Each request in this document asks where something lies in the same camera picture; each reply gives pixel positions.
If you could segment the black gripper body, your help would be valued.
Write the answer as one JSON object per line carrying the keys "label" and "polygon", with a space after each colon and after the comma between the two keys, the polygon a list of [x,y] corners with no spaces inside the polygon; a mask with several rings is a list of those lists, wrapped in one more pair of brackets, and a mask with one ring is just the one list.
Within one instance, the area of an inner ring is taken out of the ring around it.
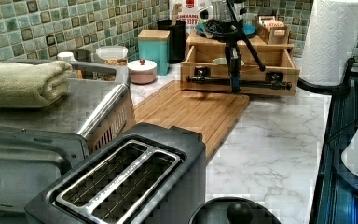
{"label": "black gripper body", "polygon": [[242,21],[221,22],[209,20],[204,23],[204,33],[220,42],[243,40],[245,32]]}

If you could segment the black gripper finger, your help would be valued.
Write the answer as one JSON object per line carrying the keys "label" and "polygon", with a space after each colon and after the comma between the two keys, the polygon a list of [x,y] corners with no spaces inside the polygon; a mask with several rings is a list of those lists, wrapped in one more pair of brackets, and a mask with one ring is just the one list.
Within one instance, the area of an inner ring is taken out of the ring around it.
{"label": "black gripper finger", "polygon": [[256,50],[254,49],[253,45],[251,44],[250,40],[248,39],[246,33],[244,31],[241,31],[241,39],[244,41],[244,43],[246,44],[246,47],[248,48],[248,50],[250,51],[252,57],[254,58],[256,64],[259,67],[259,70],[261,72],[266,70],[266,66],[261,62],[260,58],[258,57],[258,54],[256,52]]}
{"label": "black gripper finger", "polygon": [[226,43],[225,55],[232,92],[240,92],[241,54],[238,45],[234,42]]}

